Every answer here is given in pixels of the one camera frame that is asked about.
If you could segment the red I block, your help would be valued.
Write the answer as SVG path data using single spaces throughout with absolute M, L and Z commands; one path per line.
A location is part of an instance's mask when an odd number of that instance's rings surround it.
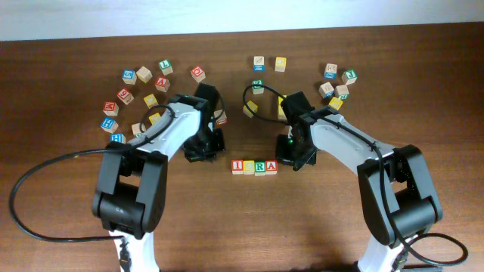
M 233 175 L 242 175 L 244 173 L 244 161 L 242 159 L 232 160 L 231 172 Z

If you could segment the yellow C block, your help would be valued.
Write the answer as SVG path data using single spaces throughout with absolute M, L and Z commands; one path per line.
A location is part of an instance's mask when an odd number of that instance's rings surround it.
M 244 160 L 243 161 L 243 174 L 244 175 L 254 175 L 255 174 L 255 161 L 254 160 Z

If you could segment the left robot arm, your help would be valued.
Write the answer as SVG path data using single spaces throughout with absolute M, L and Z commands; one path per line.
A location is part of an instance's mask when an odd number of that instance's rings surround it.
M 177 94 L 166 112 L 127 144 L 111 142 L 101 160 L 92 213 L 115 242 L 123 271 L 158 271 L 154 230 L 166 200 L 169 160 L 183 150 L 189 162 L 213 161 L 225 149 L 213 114 L 217 89 L 200 83 L 192 95 Z

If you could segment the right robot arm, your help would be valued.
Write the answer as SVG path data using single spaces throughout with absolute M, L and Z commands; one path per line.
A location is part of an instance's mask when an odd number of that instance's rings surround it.
M 413 244 L 429 236 L 442 205 L 422 152 L 394 147 L 356 127 L 332 107 L 317 110 L 302 92 L 283 98 L 290 126 L 278 136 L 276 159 L 294 171 L 314 165 L 318 151 L 335 157 L 358 177 L 368 247 L 355 271 L 401 271 Z

